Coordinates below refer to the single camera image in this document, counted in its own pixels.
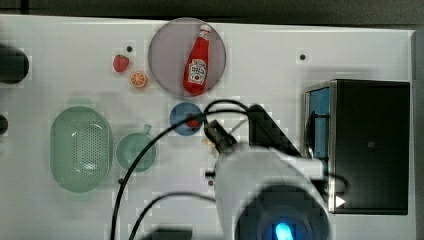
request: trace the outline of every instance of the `round plate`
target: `round plate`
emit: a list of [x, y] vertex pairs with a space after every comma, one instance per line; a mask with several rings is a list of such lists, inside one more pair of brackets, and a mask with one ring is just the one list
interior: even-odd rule
[[[175, 19], [163, 26], [150, 43], [150, 70], [159, 85], [169, 93], [194, 96], [184, 90], [184, 68], [202, 24], [206, 23], [195, 18]], [[212, 28], [209, 37], [208, 76], [203, 93], [218, 83], [224, 73], [226, 59], [224, 43]]]
[[[145, 133], [131, 133], [121, 139], [116, 148], [119, 164], [128, 170], [135, 158], [149, 144], [151, 137]], [[135, 168], [135, 172], [143, 172], [150, 168], [156, 160], [156, 146], [153, 145], [143, 156]]]
[[[193, 103], [183, 102], [172, 109], [171, 114], [169, 116], [169, 122], [171, 123], [171, 125], [174, 125], [189, 117], [190, 114], [196, 115], [201, 113], [202, 110], [200, 110], [198, 106], [194, 105]], [[191, 128], [187, 126], [187, 124], [182, 124], [175, 129], [175, 132], [182, 136], [190, 136], [199, 131], [201, 127], [202, 122], [200, 122], [200, 126], [197, 128]]]

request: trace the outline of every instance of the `strawberry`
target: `strawberry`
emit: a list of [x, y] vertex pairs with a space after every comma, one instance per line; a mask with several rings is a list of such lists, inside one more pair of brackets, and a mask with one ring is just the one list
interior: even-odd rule
[[191, 128], [200, 127], [200, 122], [198, 120], [196, 120], [195, 118], [189, 120], [186, 124], [187, 124], [188, 127], [191, 127]]
[[123, 55], [116, 55], [115, 59], [113, 59], [113, 68], [115, 68], [117, 72], [125, 71], [128, 65], [130, 65], [130, 59]]

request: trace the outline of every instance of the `blue light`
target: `blue light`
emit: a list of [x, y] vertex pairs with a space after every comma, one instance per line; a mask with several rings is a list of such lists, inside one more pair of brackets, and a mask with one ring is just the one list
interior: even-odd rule
[[279, 223], [275, 227], [275, 234], [277, 234], [278, 240], [293, 240], [290, 227], [285, 223]]

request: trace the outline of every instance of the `table surface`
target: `table surface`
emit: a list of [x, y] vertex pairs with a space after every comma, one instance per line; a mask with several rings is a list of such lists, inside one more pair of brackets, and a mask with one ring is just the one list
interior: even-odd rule
[[[296, 147], [301, 145], [301, 99], [306, 87], [334, 78], [411, 81], [411, 34], [377, 30], [302, 26], [215, 24], [227, 49], [227, 67], [219, 84], [195, 98], [163, 91], [149, 72], [147, 50], [165, 21], [0, 15], [0, 40], [30, 57], [27, 78], [0, 85], [0, 112], [10, 128], [0, 140], [0, 239], [108, 239], [112, 208], [124, 176], [114, 158], [107, 179], [88, 194], [70, 194], [53, 179], [49, 133], [66, 107], [88, 99], [111, 125], [114, 148], [145, 124], [158, 134], [169, 113], [183, 101], [202, 109], [219, 98], [259, 103]], [[134, 47], [128, 71], [113, 71], [112, 59]], [[307, 56], [305, 61], [299, 55]], [[130, 72], [150, 78], [144, 90], [129, 85]], [[230, 129], [243, 116], [219, 115]], [[235, 132], [247, 140], [244, 125]], [[133, 174], [121, 204], [118, 236], [127, 239], [143, 207], [160, 193], [175, 190], [213, 195], [204, 171], [215, 158], [201, 141], [203, 131], [183, 137], [171, 133], [158, 143], [159, 156], [144, 173]], [[411, 144], [407, 216], [331, 215], [335, 239], [415, 239], [413, 149]], [[193, 228], [193, 239], [221, 239], [214, 205], [170, 199], [151, 211], [138, 236], [157, 226]]]

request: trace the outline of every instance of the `orange slice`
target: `orange slice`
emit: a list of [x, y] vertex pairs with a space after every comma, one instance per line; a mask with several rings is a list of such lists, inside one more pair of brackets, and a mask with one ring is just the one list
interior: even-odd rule
[[130, 76], [130, 82], [136, 88], [143, 88], [147, 84], [147, 76], [142, 72], [133, 72]]

